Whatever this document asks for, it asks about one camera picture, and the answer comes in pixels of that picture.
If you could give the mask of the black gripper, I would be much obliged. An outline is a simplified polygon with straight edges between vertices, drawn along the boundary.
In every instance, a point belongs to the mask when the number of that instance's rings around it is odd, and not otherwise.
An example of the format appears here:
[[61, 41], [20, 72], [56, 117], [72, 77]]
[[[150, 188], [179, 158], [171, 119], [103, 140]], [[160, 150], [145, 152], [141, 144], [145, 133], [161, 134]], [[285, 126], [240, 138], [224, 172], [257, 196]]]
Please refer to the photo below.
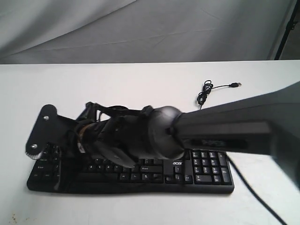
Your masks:
[[116, 140], [126, 112], [127, 108], [121, 105], [105, 107], [86, 103], [70, 137], [72, 148], [90, 158], [103, 156], [115, 164], [132, 168], [136, 162], [126, 153], [126, 147]]

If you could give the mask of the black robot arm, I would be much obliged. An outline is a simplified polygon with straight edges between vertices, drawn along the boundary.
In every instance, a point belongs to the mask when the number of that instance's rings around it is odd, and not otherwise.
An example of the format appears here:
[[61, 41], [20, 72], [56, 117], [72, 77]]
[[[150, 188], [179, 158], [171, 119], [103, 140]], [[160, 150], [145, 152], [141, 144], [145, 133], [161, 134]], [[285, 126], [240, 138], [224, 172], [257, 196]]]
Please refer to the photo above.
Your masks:
[[89, 102], [75, 128], [79, 149], [132, 167], [140, 158], [178, 159], [185, 149], [269, 155], [300, 181], [300, 85], [184, 113]]

